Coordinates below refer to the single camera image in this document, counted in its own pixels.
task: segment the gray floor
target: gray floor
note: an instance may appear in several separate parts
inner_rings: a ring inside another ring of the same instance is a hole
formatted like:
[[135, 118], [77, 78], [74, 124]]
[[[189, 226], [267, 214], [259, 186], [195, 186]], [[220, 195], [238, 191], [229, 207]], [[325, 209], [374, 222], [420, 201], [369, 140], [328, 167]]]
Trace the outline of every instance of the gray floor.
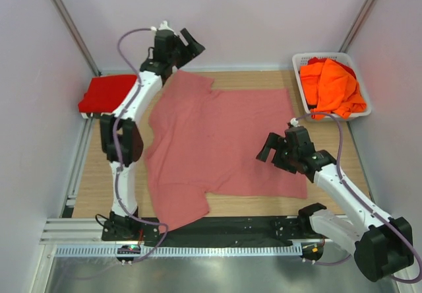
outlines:
[[[331, 243], [321, 261], [345, 257]], [[338, 267], [312, 266], [298, 257], [159, 258], [114, 266], [115, 258], [55, 258], [46, 292], [51, 293], [398, 293], [389, 278], [369, 282], [353, 259]]]

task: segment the wall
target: wall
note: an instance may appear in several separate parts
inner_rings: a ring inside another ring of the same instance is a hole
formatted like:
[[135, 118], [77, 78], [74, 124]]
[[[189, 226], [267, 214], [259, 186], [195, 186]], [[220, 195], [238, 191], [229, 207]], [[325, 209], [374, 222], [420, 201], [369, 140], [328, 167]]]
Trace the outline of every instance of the wall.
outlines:
[[[63, 0], [102, 70], [127, 70], [115, 45], [126, 31], [163, 19], [184, 26], [206, 52], [192, 69], [278, 69], [298, 52], [337, 51], [364, 0]], [[151, 34], [129, 38], [134, 61]]]
[[91, 74], [50, 0], [0, 0], [0, 292], [27, 292], [59, 214]]
[[[411, 222], [420, 253], [421, 6], [422, 0], [378, 0], [349, 51], [374, 107], [351, 123], [369, 185], [380, 206]], [[414, 266], [410, 275], [417, 272]]]

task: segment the wooden table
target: wooden table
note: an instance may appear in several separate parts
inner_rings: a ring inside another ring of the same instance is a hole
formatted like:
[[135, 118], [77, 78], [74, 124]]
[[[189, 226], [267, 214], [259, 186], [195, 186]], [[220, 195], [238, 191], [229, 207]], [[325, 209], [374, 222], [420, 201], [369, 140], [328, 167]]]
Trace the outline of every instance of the wooden table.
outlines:
[[[296, 116], [304, 114], [293, 71], [209, 72], [199, 74], [215, 78], [213, 88], [222, 90], [287, 88]], [[161, 96], [161, 93], [162, 91], [155, 96], [138, 124], [146, 147], [152, 143], [153, 139], [153, 132], [148, 125], [148, 116], [154, 104]], [[338, 129], [335, 123], [309, 123], [301, 121], [301, 125], [304, 125], [308, 129], [311, 140], [315, 143], [317, 150], [325, 149], [333, 156], [336, 156], [338, 149]], [[344, 145], [341, 160], [342, 168], [349, 178], [368, 195], [367, 185], [351, 135], [346, 123], [343, 123], [343, 126]], [[135, 189], [140, 215], [144, 217], [155, 216], [148, 194], [146, 168], [141, 160], [138, 162], [136, 168]], [[207, 194], [207, 199], [210, 204], [209, 216], [296, 215], [297, 211], [302, 207], [316, 202], [326, 205], [336, 214], [344, 213], [322, 189], [309, 181], [307, 199], [288, 197], [238, 197], [214, 194]], [[113, 184], [111, 170], [106, 156], [101, 150], [100, 127], [97, 122], [93, 129], [73, 217], [92, 218], [97, 213], [108, 216], [112, 202]]]

